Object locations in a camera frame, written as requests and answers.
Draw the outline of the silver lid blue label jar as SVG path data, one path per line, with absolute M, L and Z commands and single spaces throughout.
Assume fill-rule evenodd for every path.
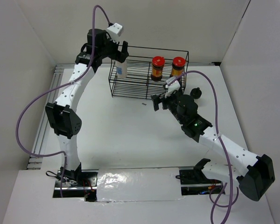
M 116 61 L 116 73 L 118 78 L 126 78 L 127 77 L 127 63 L 124 61 L 123 63 Z

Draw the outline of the red lid sauce jar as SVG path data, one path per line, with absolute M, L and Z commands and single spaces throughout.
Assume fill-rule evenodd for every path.
M 175 57 L 172 61 L 172 70 L 170 73 L 170 77 L 178 77 L 180 76 L 185 67 L 186 60 L 183 57 Z
M 151 79 L 155 82 L 161 81 L 165 59 L 162 56 L 155 56 L 152 59 Z

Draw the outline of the black cap spice bottle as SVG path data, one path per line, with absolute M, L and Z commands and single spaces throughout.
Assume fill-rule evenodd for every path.
M 190 96 L 193 98 L 194 102 L 196 102 L 202 95 L 202 91 L 199 87 L 193 88 L 190 92 Z

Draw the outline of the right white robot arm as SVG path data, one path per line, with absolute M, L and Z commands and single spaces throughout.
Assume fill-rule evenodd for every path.
M 232 178 L 229 177 L 228 167 L 202 159 L 194 172 L 199 183 L 208 179 L 232 182 L 246 197 L 259 201 L 275 181 L 272 159 L 266 154 L 260 156 L 250 152 L 226 136 L 218 134 L 215 127 L 198 114 L 198 105 L 190 95 L 175 91 L 168 97 L 163 93 L 152 95 L 151 99 L 154 110 L 159 110 L 159 104 L 162 104 L 162 108 L 173 114 L 188 137 L 220 156 L 229 158 Z

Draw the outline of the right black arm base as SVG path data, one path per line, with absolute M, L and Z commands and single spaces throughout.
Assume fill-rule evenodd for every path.
M 218 194 L 223 187 L 221 181 L 207 178 L 202 173 L 202 168 L 205 167 L 210 159 L 201 159 L 194 167 L 181 168 L 179 174 L 175 176 L 181 184 L 182 196 L 192 195 L 208 195 L 211 190 Z

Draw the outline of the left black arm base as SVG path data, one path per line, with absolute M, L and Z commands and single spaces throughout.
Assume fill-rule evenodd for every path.
M 46 176 L 55 179 L 53 198 L 82 198 L 85 202 L 97 201 L 98 170 L 81 170 L 77 179 L 63 176 L 58 170 L 56 173 L 46 171 Z

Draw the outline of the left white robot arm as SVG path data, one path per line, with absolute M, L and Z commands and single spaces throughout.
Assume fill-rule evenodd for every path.
M 127 77 L 128 43 L 124 41 L 120 44 L 122 33 L 123 27 L 118 23 L 110 24 L 106 30 L 89 30 L 87 43 L 76 57 L 69 85 L 62 90 L 54 103 L 47 103 L 45 106 L 49 124 L 57 135 L 61 150 L 66 153 L 62 160 L 61 173 L 72 186 L 78 186 L 83 180 L 77 152 L 77 134 L 82 127 L 82 120 L 76 114 L 77 105 L 103 59 L 108 57 L 114 60 L 117 76 Z

